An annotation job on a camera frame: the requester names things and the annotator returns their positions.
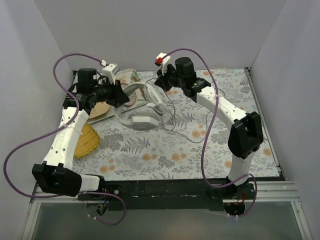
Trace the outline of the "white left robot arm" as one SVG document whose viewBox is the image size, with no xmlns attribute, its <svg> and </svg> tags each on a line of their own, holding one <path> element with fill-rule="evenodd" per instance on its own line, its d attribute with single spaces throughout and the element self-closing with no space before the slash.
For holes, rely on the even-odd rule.
<svg viewBox="0 0 320 240">
<path fill-rule="evenodd" d="M 78 174 L 72 171 L 73 158 L 83 126 L 97 103 L 118 107 L 129 101 L 121 82 L 115 78 L 119 68 L 109 64 L 101 75 L 94 68 L 81 68 L 77 83 L 68 89 L 63 102 L 62 116 L 53 143 L 41 164 L 34 164 L 32 175 L 45 193 L 75 197 L 89 192 L 95 200 L 106 196 L 106 187 L 98 175 Z"/>
</svg>

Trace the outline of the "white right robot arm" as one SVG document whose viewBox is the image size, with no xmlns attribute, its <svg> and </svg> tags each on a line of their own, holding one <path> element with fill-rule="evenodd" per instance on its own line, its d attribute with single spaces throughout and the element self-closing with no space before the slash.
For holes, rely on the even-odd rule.
<svg viewBox="0 0 320 240">
<path fill-rule="evenodd" d="M 246 112 L 219 96 L 217 86 L 197 77 L 189 57 L 180 57 L 172 64 L 170 56 L 160 53 L 155 64 L 160 68 L 156 86 L 165 92 L 172 87 L 180 88 L 186 97 L 213 113 L 213 118 L 220 119 L 229 130 L 231 168 L 225 184 L 211 184 L 210 188 L 225 189 L 230 198 L 239 198 L 249 183 L 252 159 L 264 141 L 261 116 L 255 111 Z"/>
</svg>

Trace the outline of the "white gaming headphones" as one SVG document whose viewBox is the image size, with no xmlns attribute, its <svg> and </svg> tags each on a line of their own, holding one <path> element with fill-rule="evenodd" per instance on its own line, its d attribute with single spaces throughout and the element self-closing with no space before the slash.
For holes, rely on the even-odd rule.
<svg viewBox="0 0 320 240">
<path fill-rule="evenodd" d="M 123 126 L 136 130 L 136 131 L 149 131 L 159 126 L 161 121 L 160 117 L 168 112 L 167 104 L 163 96 L 151 85 L 138 81 L 128 85 L 123 92 L 129 96 L 137 89 L 144 88 L 144 97 L 147 100 L 147 107 L 153 109 L 150 111 L 135 111 L 132 112 L 128 119 L 121 118 L 121 115 L 114 115 L 115 118 Z"/>
</svg>

